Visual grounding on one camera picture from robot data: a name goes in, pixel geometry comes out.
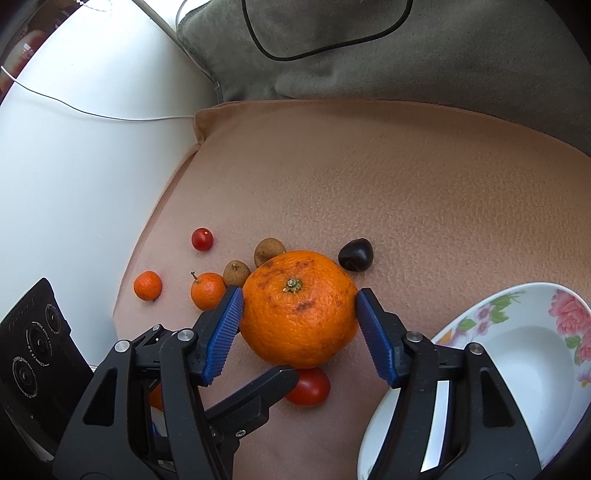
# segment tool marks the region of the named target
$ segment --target white wall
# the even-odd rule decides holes
[[[212,85],[131,2],[93,0],[41,47],[19,80],[97,113],[192,115]],[[0,106],[0,318],[47,277],[76,345],[98,363],[129,256],[186,150],[189,119],[89,117],[15,85]]]

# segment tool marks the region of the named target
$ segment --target blue gripper pad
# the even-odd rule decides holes
[[[379,377],[383,378],[389,386],[394,385],[398,377],[394,367],[394,348],[386,337],[376,313],[362,290],[359,290],[355,297],[355,310],[365,343],[367,343]]]
[[[230,347],[238,332],[243,306],[242,289],[236,288],[230,300],[222,299],[220,305],[213,311],[213,314],[220,315],[220,320],[207,344],[207,360],[203,370],[203,379],[208,385],[222,373]]]

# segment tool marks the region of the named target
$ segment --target floral pattern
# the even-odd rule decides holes
[[[556,290],[550,302],[548,313],[556,317],[556,329],[564,335],[566,346],[574,350],[574,364],[579,366],[591,362],[591,314],[573,295]],[[578,374],[582,387],[591,383],[591,368]]]
[[[509,316],[505,313],[505,309],[514,301],[519,303],[518,298],[523,293],[523,291],[516,291],[491,300],[489,303],[480,307],[472,317],[465,317],[460,320],[437,343],[446,346],[465,345],[474,341],[478,336],[486,335],[491,326],[497,323],[503,323],[509,319]]]

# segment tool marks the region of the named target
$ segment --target camera lens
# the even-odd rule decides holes
[[[24,358],[18,356],[12,362],[12,375],[27,397],[33,398],[37,395],[37,379],[35,372]]]
[[[57,313],[57,309],[50,303],[45,307],[45,319],[51,331],[55,334],[60,333],[61,320],[60,314]]]
[[[51,358],[51,342],[47,336],[47,332],[38,322],[32,322],[27,329],[27,343],[29,344],[29,352],[37,363],[42,367],[49,365]]]

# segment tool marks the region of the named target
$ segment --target metal screw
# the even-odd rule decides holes
[[[189,328],[181,330],[177,334],[177,337],[181,342],[188,342],[194,336],[195,336],[195,333]]]
[[[481,344],[472,342],[468,345],[468,350],[470,350],[474,355],[482,355],[484,353],[484,349]]]
[[[423,334],[416,330],[411,330],[410,332],[407,332],[407,340],[412,343],[419,343],[423,340]]]
[[[119,340],[119,342],[115,344],[115,351],[123,353],[126,352],[130,346],[131,344],[127,340]]]

